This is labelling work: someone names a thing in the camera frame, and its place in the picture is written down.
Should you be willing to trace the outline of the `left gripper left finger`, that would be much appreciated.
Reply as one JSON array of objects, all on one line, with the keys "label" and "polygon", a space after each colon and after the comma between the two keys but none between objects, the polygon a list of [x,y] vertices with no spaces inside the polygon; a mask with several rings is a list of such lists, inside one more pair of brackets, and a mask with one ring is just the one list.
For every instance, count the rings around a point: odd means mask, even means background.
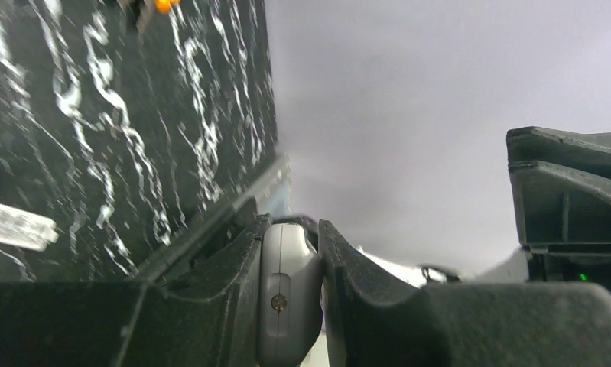
[{"label": "left gripper left finger", "polygon": [[0,366],[254,366],[257,216],[225,248],[159,286],[0,283]]}]

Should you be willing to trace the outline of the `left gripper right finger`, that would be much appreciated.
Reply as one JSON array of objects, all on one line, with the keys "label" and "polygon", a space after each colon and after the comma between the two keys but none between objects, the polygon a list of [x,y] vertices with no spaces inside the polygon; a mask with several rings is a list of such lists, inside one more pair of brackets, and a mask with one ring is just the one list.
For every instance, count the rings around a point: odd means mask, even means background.
[{"label": "left gripper right finger", "polygon": [[611,366],[611,295],[589,283],[412,286],[318,224],[332,366]]}]

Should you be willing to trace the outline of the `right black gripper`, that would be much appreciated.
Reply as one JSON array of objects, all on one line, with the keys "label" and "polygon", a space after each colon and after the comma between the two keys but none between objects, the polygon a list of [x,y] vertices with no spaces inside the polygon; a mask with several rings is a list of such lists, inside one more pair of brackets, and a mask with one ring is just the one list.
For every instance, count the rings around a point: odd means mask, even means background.
[{"label": "right black gripper", "polygon": [[611,132],[531,126],[507,131],[505,142],[529,280],[611,293]]}]

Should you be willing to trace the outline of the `white remote battery cover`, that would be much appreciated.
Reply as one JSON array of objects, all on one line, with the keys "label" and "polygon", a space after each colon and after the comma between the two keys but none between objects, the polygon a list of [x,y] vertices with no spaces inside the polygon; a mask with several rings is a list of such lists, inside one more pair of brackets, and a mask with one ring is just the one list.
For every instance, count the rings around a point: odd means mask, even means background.
[{"label": "white remote battery cover", "polygon": [[58,238],[52,219],[0,204],[0,244],[43,252]]}]

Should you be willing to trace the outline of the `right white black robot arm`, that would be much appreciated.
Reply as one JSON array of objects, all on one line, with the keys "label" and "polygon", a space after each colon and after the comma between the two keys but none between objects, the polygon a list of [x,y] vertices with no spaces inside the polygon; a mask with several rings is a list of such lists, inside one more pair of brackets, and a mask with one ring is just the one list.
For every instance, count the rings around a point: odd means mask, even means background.
[{"label": "right white black robot arm", "polygon": [[611,132],[529,126],[506,133],[519,245],[480,273],[372,260],[415,287],[487,283],[589,282],[611,293]]}]

